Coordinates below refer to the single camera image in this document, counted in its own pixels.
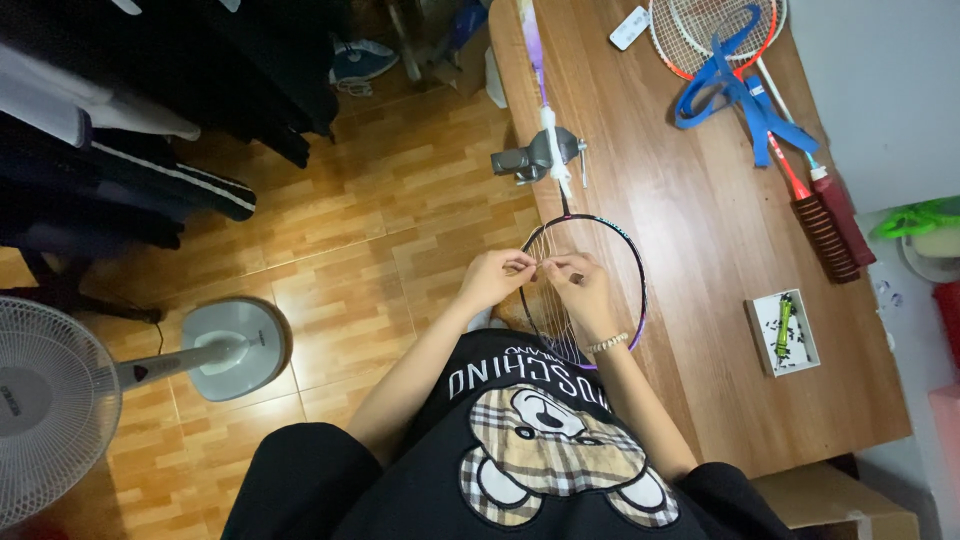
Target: electric fan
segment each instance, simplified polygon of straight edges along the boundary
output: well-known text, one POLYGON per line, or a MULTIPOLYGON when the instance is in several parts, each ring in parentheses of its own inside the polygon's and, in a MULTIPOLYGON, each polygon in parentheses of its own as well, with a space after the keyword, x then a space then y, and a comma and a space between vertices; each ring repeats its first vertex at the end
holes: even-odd
POLYGON ((74 318, 0 297, 0 530, 73 487, 107 449, 125 390, 188 371, 210 401, 280 372, 287 332, 266 303, 231 299, 190 312, 183 350, 114 362, 74 318))

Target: green object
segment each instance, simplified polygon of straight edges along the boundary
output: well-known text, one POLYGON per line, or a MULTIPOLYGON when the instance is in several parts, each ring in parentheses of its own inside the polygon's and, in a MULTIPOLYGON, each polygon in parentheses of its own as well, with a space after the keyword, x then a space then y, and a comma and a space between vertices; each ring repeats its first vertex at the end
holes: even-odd
POLYGON ((874 234, 884 238, 918 236, 940 227, 960 226, 960 197, 947 197, 895 209, 874 234))
POLYGON ((793 308, 793 300, 790 295, 784 294, 780 297, 780 328, 777 330, 777 346, 774 353, 777 358, 786 356, 786 328, 790 322, 790 310, 793 308))

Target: racket grip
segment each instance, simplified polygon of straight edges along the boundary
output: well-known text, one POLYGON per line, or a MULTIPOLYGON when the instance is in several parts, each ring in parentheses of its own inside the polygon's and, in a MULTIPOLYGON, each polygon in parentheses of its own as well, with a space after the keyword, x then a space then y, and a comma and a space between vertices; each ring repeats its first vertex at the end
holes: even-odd
POLYGON ((836 226, 830 219, 830 214, 816 195, 791 203, 800 223, 813 244, 814 251, 827 270, 827 275, 834 283, 849 283, 860 278, 860 271, 847 245, 837 234, 836 226))
POLYGON ((810 177, 813 180, 813 190, 820 194, 820 199, 824 202, 824 207, 833 214, 833 221, 836 223, 837 231, 847 247, 850 248, 850 254, 853 262, 857 266, 866 266, 876 262, 874 252, 867 246, 867 240, 863 238, 863 233, 856 226, 853 220, 853 206, 850 199, 844 193, 833 178, 827 174, 825 167, 820 167, 810 171, 810 177))

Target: hand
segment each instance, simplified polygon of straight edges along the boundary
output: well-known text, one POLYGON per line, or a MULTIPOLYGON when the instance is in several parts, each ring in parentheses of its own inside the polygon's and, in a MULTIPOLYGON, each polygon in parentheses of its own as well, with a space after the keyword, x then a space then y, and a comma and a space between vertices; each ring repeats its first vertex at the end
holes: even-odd
POLYGON ((488 251, 470 263, 454 302, 474 315, 503 302, 536 271, 537 261, 520 250, 488 251))
POLYGON ((610 339, 620 333, 612 317, 610 279, 593 255, 546 258, 542 266, 567 313, 587 332, 591 342, 610 339))

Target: white box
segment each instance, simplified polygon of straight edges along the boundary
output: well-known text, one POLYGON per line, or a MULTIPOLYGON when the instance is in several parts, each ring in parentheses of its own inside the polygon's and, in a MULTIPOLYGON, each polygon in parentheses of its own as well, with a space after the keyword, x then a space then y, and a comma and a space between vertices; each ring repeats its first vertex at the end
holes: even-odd
POLYGON ((806 318, 804 299, 800 296, 799 289, 748 300, 747 310, 750 312, 756 347, 767 375, 779 377, 820 365, 820 356, 813 342, 813 333, 806 318), (796 311, 787 323, 787 355, 777 358, 775 348, 777 332, 780 329, 780 297, 784 294, 790 295, 796 311))

